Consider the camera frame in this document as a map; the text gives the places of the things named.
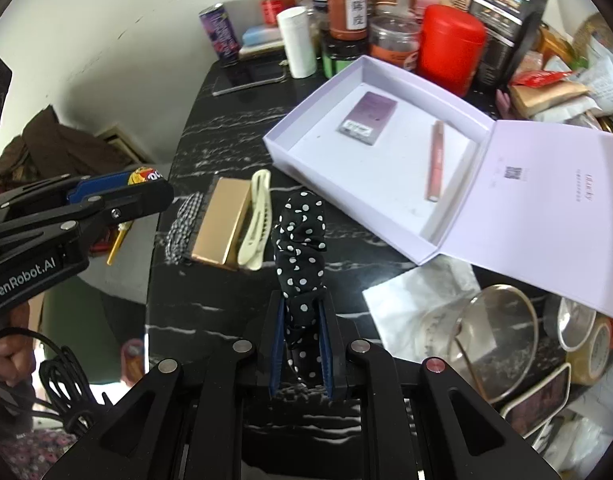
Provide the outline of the person's left hand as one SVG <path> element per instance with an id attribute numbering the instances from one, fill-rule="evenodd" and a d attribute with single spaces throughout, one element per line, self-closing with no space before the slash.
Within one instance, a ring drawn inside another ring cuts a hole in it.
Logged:
<path id="1" fill-rule="evenodd" d="M 23 335 L 0 338 L 0 382 L 15 387 L 35 370 L 33 340 Z"/>

